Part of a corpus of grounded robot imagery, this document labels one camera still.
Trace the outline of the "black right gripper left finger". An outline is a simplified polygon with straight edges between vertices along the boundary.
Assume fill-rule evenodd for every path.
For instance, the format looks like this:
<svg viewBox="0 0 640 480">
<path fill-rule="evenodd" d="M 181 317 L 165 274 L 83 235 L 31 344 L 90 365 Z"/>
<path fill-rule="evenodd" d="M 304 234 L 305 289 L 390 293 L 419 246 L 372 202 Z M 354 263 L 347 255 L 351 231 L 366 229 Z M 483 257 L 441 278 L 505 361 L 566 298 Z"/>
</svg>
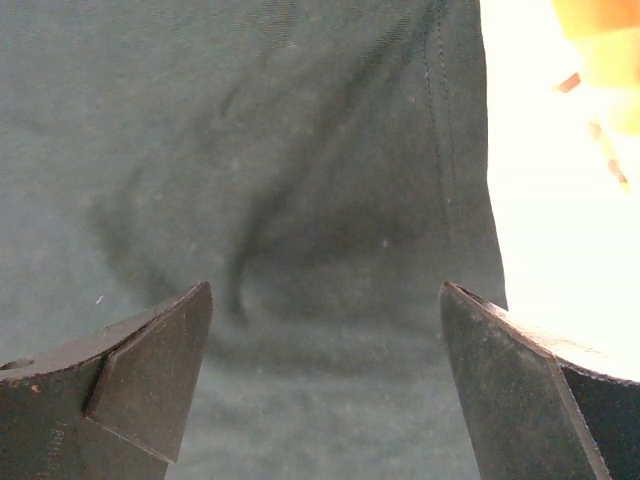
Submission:
<svg viewBox="0 0 640 480">
<path fill-rule="evenodd" d="M 211 318 L 202 282 L 3 365 L 2 478 L 164 478 L 178 459 Z"/>
</svg>

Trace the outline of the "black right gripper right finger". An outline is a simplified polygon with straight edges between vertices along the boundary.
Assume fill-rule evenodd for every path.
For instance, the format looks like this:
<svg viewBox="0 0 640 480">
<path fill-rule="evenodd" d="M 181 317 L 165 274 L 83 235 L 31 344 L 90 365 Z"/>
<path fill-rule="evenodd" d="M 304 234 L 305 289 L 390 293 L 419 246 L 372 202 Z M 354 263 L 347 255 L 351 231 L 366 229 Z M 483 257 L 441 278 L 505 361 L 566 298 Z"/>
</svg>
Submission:
<svg viewBox="0 0 640 480">
<path fill-rule="evenodd" d="M 637 355 L 529 327 L 454 283 L 439 307 L 481 478 L 638 478 Z"/>
</svg>

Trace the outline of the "black t-shirt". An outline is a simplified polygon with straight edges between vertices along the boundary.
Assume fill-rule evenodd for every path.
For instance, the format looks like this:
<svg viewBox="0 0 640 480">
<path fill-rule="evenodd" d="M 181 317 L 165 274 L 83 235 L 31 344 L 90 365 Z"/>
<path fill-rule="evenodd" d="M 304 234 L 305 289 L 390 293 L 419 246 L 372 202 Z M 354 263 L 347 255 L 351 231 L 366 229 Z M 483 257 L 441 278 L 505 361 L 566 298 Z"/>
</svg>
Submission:
<svg viewBox="0 0 640 480">
<path fill-rule="evenodd" d="M 173 479 L 474 479 L 438 293 L 505 300 L 475 1 L 5 1 L 1 358 L 201 281 Z"/>
</svg>

